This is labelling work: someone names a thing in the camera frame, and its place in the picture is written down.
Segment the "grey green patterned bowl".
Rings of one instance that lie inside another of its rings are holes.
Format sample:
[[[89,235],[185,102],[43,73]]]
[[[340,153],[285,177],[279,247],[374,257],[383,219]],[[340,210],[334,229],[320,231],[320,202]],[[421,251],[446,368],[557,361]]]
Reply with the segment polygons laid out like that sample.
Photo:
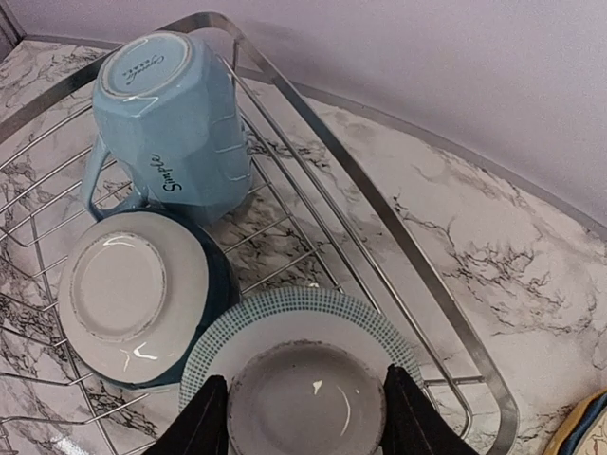
[[[393,365],[422,384],[409,343],[371,305],[332,289],[277,288],[232,307],[197,340],[179,403],[220,375],[230,453],[374,454]]]

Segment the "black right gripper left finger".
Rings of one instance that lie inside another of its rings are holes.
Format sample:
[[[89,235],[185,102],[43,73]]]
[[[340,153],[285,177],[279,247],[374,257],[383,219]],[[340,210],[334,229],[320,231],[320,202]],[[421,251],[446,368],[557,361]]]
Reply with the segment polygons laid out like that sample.
[[[228,386],[221,375],[212,375],[152,445],[152,455],[227,455]]]

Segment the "beige bird pattern plate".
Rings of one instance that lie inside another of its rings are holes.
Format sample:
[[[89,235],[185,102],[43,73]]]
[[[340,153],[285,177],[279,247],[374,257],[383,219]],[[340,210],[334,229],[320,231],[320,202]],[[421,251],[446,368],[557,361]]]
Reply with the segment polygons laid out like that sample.
[[[606,455],[606,416],[599,417],[580,439],[575,455]]]

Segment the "yellow polka dot plate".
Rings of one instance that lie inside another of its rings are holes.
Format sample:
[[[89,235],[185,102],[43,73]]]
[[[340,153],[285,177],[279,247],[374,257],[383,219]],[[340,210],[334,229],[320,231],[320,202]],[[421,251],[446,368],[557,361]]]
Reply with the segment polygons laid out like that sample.
[[[578,420],[584,413],[586,407],[589,405],[590,402],[592,402],[595,398],[600,397],[603,393],[606,393],[606,390],[599,391],[591,396],[588,396],[584,400],[580,401],[573,408],[573,410],[565,418],[565,420],[561,423],[561,425],[559,426],[557,431],[552,436],[551,440],[546,445],[546,447],[543,451],[543,455],[559,455],[558,451],[559,451],[559,448],[561,447],[561,444],[564,442],[564,440],[568,436],[569,432],[573,429],[575,424],[578,422]],[[603,409],[603,411],[599,417],[601,417],[601,416],[606,416],[606,407]]]

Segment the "blue polka dot plate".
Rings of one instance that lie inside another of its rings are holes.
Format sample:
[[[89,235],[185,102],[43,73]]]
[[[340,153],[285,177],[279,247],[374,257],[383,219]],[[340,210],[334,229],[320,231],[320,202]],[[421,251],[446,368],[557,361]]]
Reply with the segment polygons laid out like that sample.
[[[559,455],[570,455],[574,453],[579,445],[579,441],[591,427],[593,422],[600,416],[605,407],[606,393],[603,393],[600,397],[595,398],[589,403],[578,422],[561,444],[558,451]]]

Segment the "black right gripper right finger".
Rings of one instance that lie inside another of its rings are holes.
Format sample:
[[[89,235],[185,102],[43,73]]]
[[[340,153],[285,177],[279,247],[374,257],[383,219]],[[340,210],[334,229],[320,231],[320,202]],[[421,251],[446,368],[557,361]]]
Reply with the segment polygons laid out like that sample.
[[[383,454],[477,455],[450,428],[402,367],[388,368],[384,394],[387,411]]]

